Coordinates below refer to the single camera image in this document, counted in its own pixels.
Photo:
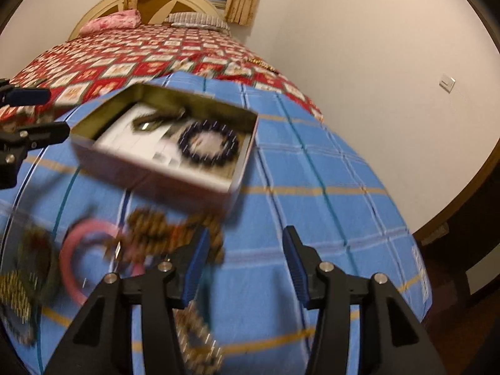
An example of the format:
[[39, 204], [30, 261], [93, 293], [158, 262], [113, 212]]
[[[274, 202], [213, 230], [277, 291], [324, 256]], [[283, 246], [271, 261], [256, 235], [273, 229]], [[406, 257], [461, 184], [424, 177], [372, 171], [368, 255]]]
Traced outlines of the red patterned bedspread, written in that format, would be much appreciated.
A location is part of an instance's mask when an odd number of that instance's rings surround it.
[[281, 93], [323, 118], [287, 77], [248, 63], [252, 57], [261, 58], [225, 32], [191, 27], [141, 25], [77, 37], [41, 53], [13, 78], [16, 86], [47, 88], [52, 96], [42, 106], [3, 107], [1, 126], [50, 122], [73, 106], [177, 71]]

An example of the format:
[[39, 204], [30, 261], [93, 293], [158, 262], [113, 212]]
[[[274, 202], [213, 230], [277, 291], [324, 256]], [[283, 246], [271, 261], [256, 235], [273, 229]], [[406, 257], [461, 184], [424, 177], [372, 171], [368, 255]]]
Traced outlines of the white wall switch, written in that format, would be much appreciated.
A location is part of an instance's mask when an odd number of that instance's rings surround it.
[[448, 75], [442, 75], [439, 81], [439, 86], [445, 90], [447, 93], [451, 93], [455, 87], [456, 80]]

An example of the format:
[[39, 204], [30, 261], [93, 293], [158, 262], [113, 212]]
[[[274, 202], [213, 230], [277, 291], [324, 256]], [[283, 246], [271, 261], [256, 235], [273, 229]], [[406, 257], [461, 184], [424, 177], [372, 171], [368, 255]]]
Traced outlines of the brown door frame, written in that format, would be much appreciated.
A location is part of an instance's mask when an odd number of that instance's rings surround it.
[[499, 163], [499, 147], [499, 142], [497, 142], [487, 160], [463, 190], [442, 211], [413, 233], [413, 237], [417, 242], [422, 242], [434, 233], [481, 188]]

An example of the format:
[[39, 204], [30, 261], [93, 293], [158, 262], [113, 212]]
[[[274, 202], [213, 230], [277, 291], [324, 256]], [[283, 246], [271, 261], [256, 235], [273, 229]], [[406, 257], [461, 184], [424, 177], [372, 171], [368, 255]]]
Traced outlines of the brown strap wristwatch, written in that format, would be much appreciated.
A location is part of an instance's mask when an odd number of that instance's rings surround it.
[[186, 116], [187, 110], [183, 108], [170, 111], [156, 111], [134, 118], [132, 120], [132, 128], [136, 132], [151, 132], [163, 124], [182, 120]]

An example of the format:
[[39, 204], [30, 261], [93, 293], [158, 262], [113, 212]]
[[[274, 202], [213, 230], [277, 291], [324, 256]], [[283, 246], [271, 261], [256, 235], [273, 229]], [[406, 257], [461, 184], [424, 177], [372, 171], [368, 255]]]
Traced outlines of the cream wooden headboard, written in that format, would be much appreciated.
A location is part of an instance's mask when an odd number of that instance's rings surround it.
[[[68, 40], [78, 37], [80, 29], [90, 20], [104, 17], [125, 9], [125, 0], [102, 0], [92, 7], [77, 23]], [[143, 24], [162, 24], [169, 14], [176, 12], [199, 12], [223, 18], [221, 10], [210, 0], [138, 0], [137, 9]]]

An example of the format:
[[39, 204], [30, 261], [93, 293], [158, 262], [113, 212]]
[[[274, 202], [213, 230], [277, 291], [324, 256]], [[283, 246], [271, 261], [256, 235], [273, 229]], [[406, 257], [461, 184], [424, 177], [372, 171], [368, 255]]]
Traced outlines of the pink bangle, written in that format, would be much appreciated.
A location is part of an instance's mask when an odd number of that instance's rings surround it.
[[111, 268], [106, 244], [126, 230], [101, 219], [87, 218], [70, 228], [59, 252], [59, 270], [64, 290], [81, 307]]

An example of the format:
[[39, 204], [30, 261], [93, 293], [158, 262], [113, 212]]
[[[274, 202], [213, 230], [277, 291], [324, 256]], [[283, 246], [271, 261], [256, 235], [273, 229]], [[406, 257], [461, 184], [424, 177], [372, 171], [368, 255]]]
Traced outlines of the striped pillow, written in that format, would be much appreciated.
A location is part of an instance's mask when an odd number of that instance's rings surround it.
[[212, 31], [230, 32], [229, 25], [218, 16], [199, 12], [178, 12], [169, 14], [163, 21], [174, 27], [191, 27]]

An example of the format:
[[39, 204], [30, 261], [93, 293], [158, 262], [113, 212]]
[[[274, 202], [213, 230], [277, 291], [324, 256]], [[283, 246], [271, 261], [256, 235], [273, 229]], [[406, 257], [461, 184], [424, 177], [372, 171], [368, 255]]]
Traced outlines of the pink metal tin box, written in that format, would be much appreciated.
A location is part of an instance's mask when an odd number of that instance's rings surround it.
[[258, 115], [201, 93], [135, 84], [71, 130], [81, 168], [106, 183], [189, 212], [229, 214], [253, 150]]

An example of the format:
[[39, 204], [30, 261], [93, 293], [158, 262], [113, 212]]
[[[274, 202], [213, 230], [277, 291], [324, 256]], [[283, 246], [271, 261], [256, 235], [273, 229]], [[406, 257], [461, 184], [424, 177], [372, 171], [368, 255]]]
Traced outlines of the gold beads on bed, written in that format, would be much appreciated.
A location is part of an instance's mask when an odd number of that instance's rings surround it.
[[277, 69], [275, 69], [273, 66], [271, 66], [268, 63], [266, 63], [265, 61], [263, 61], [259, 57], [248, 57], [248, 58], [246, 58], [246, 61], [248, 63], [252, 63], [252, 64], [254, 64], [256, 66], [259, 66], [262, 69], [268, 70], [269, 72], [272, 72], [274, 74], [278, 74], [279, 73], [279, 71]]

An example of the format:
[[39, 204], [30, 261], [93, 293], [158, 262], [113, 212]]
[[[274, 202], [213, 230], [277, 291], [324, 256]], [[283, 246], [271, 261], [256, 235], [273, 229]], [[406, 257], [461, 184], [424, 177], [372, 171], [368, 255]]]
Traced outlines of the blue plaid cushion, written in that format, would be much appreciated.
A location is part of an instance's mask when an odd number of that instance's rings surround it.
[[[208, 272], [205, 300], [213, 337], [223, 347], [220, 374], [304, 374], [317, 312], [303, 309], [281, 246], [293, 225], [302, 242], [344, 272], [386, 274], [418, 319], [432, 304], [425, 265], [393, 200], [366, 161], [284, 95], [175, 73], [150, 84], [201, 93], [259, 113], [257, 134], [237, 203], [223, 224], [225, 258]], [[122, 225], [138, 207], [185, 214], [91, 178], [78, 168], [69, 140], [31, 153], [16, 188], [1, 191], [1, 272], [16, 269], [28, 223], [59, 246], [84, 218]], [[39, 374], [80, 307], [61, 289], [40, 321], [41, 353], [12, 338], [19, 358]]]

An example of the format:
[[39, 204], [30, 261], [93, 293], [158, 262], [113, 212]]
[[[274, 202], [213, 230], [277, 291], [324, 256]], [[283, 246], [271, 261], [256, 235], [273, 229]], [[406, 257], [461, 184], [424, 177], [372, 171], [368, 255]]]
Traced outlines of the pink floral pillow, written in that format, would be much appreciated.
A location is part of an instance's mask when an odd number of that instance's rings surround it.
[[91, 19], [81, 27], [78, 36], [85, 37], [111, 30], [136, 29], [142, 23], [138, 10], [128, 9], [118, 11], [104, 17]]

